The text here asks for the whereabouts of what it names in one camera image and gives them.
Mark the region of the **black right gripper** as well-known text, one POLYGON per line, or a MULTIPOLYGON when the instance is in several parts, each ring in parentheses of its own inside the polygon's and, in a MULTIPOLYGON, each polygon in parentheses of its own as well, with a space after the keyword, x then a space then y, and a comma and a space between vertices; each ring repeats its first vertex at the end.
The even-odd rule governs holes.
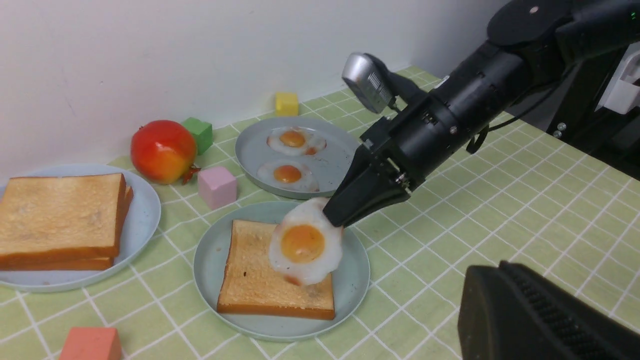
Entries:
POLYGON ((400 114, 380 118, 361 135, 343 181, 323 208, 334 227, 348 227, 410 192, 481 130, 478 102, 420 96, 400 114))

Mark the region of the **left gripper own finger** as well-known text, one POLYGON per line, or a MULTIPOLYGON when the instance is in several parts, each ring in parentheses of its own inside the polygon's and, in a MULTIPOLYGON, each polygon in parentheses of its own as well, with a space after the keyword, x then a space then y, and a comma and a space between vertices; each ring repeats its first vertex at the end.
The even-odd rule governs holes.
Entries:
POLYGON ((521 263, 471 265, 457 332, 464 360, 637 360, 640 337, 521 263))

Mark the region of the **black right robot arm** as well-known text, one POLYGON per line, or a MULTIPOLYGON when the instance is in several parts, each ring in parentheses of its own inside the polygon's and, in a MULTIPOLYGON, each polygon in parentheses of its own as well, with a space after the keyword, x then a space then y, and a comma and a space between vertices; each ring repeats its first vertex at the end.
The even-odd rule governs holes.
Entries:
POLYGON ((408 200, 462 146, 475 152, 505 109, 560 84, 580 61, 638 40, 637 0, 512 0, 489 21, 486 41, 430 91, 353 52, 342 79, 361 104, 381 114, 400 97, 406 107, 361 135, 325 216, 348 227, 408 200))

